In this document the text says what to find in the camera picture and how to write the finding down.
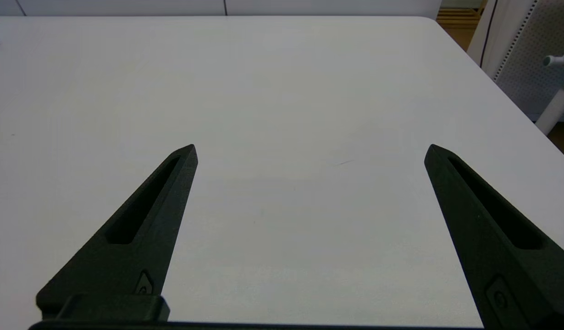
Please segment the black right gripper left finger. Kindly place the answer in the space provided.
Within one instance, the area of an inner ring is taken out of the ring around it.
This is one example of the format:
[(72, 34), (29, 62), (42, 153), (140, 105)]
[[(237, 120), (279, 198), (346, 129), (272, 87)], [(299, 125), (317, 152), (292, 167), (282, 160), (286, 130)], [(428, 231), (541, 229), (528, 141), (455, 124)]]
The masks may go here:
[(162, 297), (198, 157), (172, 152), (36, 296), (43, 321), (166, 321)]

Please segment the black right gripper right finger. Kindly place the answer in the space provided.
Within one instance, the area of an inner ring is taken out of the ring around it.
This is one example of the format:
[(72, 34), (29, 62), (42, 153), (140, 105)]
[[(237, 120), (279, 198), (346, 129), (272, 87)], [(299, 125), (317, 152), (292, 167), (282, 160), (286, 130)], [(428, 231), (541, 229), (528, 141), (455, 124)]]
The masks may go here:
[(458, 155), (424, 165), (484, 328), (564, 330), (564, 250)]

